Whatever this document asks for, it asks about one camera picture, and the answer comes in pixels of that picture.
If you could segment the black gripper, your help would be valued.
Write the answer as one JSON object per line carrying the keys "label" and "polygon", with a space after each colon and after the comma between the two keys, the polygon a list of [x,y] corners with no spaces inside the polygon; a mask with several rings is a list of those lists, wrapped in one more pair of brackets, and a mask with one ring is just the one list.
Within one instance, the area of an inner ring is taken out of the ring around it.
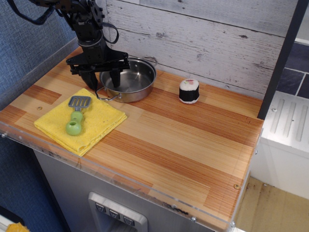
{"label": "black gripper", "polygon": [[103,37],[92,41],[77,39],[82,53],[67,59],[72,74],[81,75],[82,80],[91,90],[97,90],[97,72],[110,71],[110,77],[114,87],[120,86],[120,73],[129,69],[128,54],[112,50],[106,44]]}

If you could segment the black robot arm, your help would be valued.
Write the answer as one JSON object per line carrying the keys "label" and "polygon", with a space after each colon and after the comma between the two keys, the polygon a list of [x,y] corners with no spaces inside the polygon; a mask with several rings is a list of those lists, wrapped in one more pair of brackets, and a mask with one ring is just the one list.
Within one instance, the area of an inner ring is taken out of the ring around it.
{"label": "black robot arm", "polygon": [[104,21],[103,9],[94,0],[32,0],[37,6],[56,10],[76,33],[82,53],[67,59],[72,74],[81,76],[92,90],[97,89],[95,74],[109,72],[115,87],[120,86],[120,72],[129,69],[128,53],[112,50],[107,43],[119,39],[118,29]]}

